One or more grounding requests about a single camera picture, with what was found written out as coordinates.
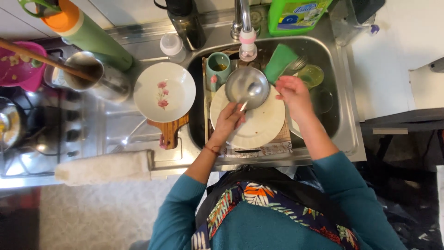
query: wooden spoon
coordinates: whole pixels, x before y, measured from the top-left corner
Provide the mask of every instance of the wooden spoon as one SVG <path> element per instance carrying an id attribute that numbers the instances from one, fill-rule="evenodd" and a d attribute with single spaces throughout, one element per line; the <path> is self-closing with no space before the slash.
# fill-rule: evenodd
<path id="1" fill-rule="evenodd" d="M 93 76 L 90 76 L 88 74 L 85 74 L 85 73 L 83 73 L 82 71 L 80 71 L 78 69 L 75 69 L 73 67 L 64 65 L 64 64 L 59 63 L 59 62 L 57 62 L 57 61 L 55 61 L 53 59 L 44 57 L 44 56 L 42 56 L 40 54 L 37 54 L 36 52 L 34 52 L 32 50 L 29 50 L 29 49 L 25 48 L 25 47 L 20 47 L 20 46 L 14 44 L 14 43 L 12 43 L 12 42 L 10 42 L 8 40 L 5 40 L 3 38 L 0 38 L 0 47 L 5 48 L 5 49 L 10 50 L 10 51 L 13 51 L 15 53 L 19 53 L 19 54 L 22 54 L 22 55 L 29 56 L 32 59 L 39 60 L 39 61 L 41 61 L 43 63 L 51 65 L 52 67 L 59 68 L 59 69 L 61 69 L 63 71 L 66 71 L 66 72 L 68 72 L 70 74 L 73 74 L 73 75 L 78 76 L 80 78 L 83 78 L 85 80 L 92 81 L 92 82 L 97 82 L 98 81 L 98 78 L 96 78 L 96 77 L 93 77 Z"/>

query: wooden cutting board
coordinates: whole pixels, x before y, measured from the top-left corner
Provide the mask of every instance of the wooden cutting board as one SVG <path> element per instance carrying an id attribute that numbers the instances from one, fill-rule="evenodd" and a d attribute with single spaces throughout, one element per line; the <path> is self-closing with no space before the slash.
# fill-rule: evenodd
<path id="1" fill-rule="evenodd" d="M 170 122 L 156 122 L 147 119 L 151 126 L 159 128 L 163 135 L 163 144 L 165 149 L 175 149 L 177 147 L 177 131 L 189 121 L 188 113 L 181 118 Z"/>

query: hand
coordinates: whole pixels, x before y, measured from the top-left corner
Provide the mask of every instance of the hand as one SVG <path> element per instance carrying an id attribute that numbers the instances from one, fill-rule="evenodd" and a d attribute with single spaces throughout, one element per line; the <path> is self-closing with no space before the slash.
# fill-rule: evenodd
<path id="1" fill-rule="evenodd" d="M 220 112 L 216 122 L 216 128 L 207 143 L 211 144 L 211 147 L 222 146 L 230 136 L 231 132 L 245 122 L 245 114 L 240 111 L 242 104 L 238 104 L 236 108 L 237 111 L 233 113 L 235 105 L 235 102 L 231 102 Z"/>
<path id="2" fill-rule="evenodd" d="M 310 94 L 300 78 L 281 76 L 276 81 L 276 90 L 280 93 L 276 99 L 287 104 L 290 116 L 295 122 L 302 123 L 314 115 Z"/>

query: green dish soap bottle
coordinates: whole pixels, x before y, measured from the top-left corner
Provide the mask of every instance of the green dish soap bottle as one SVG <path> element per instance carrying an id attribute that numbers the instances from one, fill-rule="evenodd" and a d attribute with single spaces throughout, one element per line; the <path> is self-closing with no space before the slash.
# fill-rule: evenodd
<path id="1" fill-rule="evenodd" d="M 273 0 L 268 11 L 272 36 L 291 36 L 312 30 L 332 0 Z"/>

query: stainless steel countertop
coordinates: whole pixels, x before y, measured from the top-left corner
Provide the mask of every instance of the stainless steel countertop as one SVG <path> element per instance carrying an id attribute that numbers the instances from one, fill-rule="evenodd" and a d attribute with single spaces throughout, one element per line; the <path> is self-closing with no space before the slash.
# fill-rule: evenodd
<path id="1" fill-rule="evenodd" d="M 252 7 L 251 11 L 258 11 L 264 16 L 258 40 L 274 39 L 269 35 L 266 26 L 268 6 Z M 210 12 L 203 15 L 202 22 L 207 42 L 202 49 L 189 53 L 181 65 L 187 68 L 194 58 L 202 56 L 204 52 L 212 52 L 230 44 L 239 44 L 238 41 L 233 40 L 230 36 L 233 19 L 233 10 Z M 336 77 L 341 119 L 337 132 L 332 136 L 332 140 L 340 150 L 345 152 L 351 161 L 365 161 L 364 144 L 356 101 L 353 95 L 346 50 L 337 46 L 331 35 L 324 34 L 325 32 L 322 29 L 325 28 L 331 29 L 328 16 L 323 16 L 315 29 L 307 34 L 306 38 L 323 44 L 330 53 L 330 60 Z M 107 32 L 134 57 L 135 65 L 128 71 L 128 75 L 133 79 L 132 84 L 134 86 L 135 80 L 144 69 L 152 64 L 167 61 L 167 58 L 159 49 L 159 40 L 164 33 L 174 32 L 174 27 L 169 20 L 161 20 L 154 23 L 114 28 L 107 30 Z M 69 57 L 77 52 L 74 47 L 61 44 L 59 39 L 57 42 L 55 40 L 42 40 L 40 43 L 46 49 L 62 49 L 64 57 Z M 83 120 L 81 125 L 76 125 L 77 128 L 81 128 L 82 139 L 62 149 L 64 154 L 61 157 L 61 162 L 110 152 L 144 118 L 137 110 L 132 96 L 124 103 L 112 104 L 89 94 L 83 95 L 83 101 L 80 104 L 62 107 L 65 109 L 80 109 Z M 151 169 L 153 177 L 182 174 L 201 151 L 190 136 L 189 125 L 185 125 L 179 130 L 178 147 L 175 149 L 161 149 L 159 147 L 160 134 L 159 129 L 145 125 L 136 132 L 126 150 L 154 150 L 154 165 Z M 66 156 L 66 152 L 74 150 L 79 150 L 80 154 L 75 157 Z M 264 167 L 308 165 L 310 164 L 310 157 L 306 148 L 298 148 L 293 149 L 293 153 L 258 158 L 218 158 L 213 171 L 234 170 L 243 164 Z M 0 188 L 57 183 L 53 176 L 9 178 L 0 179 Z"/>

